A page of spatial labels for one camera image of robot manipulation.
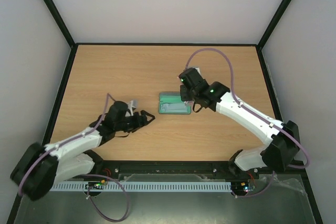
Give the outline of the grey glasses case green lining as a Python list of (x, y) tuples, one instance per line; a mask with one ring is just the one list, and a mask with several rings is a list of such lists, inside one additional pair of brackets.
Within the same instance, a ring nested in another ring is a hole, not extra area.
[(159, 114), (189, 115), (191, 106), (182, 101), (179, 92), (161, 92), (159, 94)]

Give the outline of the pink transparent sunglasses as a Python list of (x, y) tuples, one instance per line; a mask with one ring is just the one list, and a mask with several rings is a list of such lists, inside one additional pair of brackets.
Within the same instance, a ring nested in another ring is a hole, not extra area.
[(186, 106), (192, 106), (193, 103), (194, 103), (194, 101), (185, 101), (185, 102), (184, 102), (184, 104), (185, 104)]

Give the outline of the light blue cleaning cloth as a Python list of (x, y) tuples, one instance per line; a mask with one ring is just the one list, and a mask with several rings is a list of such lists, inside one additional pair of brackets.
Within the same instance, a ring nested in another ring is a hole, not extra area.
[(186, 113), (190, 112), (190, 108), (184, 103), (163, 103), (160, 105), (161, 113)]

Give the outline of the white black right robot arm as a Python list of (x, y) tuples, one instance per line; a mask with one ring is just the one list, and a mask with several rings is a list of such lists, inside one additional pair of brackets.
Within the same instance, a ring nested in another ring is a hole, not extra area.
[(299, 152), (299, 147), (291, 140), (292, 137), (299, 140), (296, 123), (268, 117), (241, 99), (235, 99), (230, 88), (220, 82), (208, 84), (195, 68), (184, 70), (179, 79), (183, 101), (192, 101), (201, 108), (209, 108), (233, 119), (262, 142), (260, 147), (238, 150), (231, 157), (229, 172), (232, 176), (242, 177), (248, 170), (258, 167), (284, 172), (291, 164)]

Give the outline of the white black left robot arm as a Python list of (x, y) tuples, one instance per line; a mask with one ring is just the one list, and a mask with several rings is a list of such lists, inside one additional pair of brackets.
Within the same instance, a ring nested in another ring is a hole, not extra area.
[(154, 120), (149, 112), (136, 111), (133, 101), (106, 105), (97, 120), (80, 133), (54, 144), (31, 144), (10, 178), (18, 186), (20, 196), (39, 200), (64, 180), (98, 172), (102, 158), (93, 152), (94, 148), (112, 140), (118, 132), (128, 136)]

